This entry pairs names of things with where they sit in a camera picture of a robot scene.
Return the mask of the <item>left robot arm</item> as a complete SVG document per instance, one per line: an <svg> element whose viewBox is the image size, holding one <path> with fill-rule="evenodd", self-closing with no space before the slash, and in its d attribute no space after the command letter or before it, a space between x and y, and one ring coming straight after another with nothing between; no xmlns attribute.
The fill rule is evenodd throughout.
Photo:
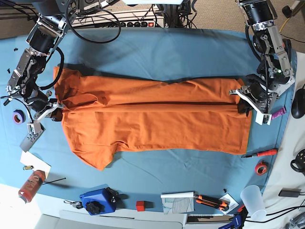
<svg viewBox="0 0 305 229"><path fill-rule="evenodd" d="M274 103L295 83L291 42L282 39L274 24L277 14L269 0L238 0L236 3L244 10L246 39L259 66L256 73L246 76L249 85L231 90L230 94L241 98L239 113L254 109L256 123L269 125Z"/></svg>

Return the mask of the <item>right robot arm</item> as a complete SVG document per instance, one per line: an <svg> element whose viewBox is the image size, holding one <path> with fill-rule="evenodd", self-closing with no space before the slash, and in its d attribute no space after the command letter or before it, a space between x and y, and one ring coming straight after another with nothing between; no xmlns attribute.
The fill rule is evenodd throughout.
<svg viewBox="0 0 305 229"><path fill-rule="evenodd" d="M54 51L57 51L61 57L57 73L58 76L61 75L64 55L58 46L68 31L67 23L73 21L75 17L65 16L66 0L33 0L31 3L39 15L26 39L29 47L24 50L8 81L7 96L4 96L4 99L7 104L13 99L18 100L28 110L36 112L36 117L28 115L30 121L27 124L28 132L35 135L42 131L41 120L63 107L56 99L50 98L49 89L55 85L55 82L47 86L38 86L36 80L44 71Z"/></svg>

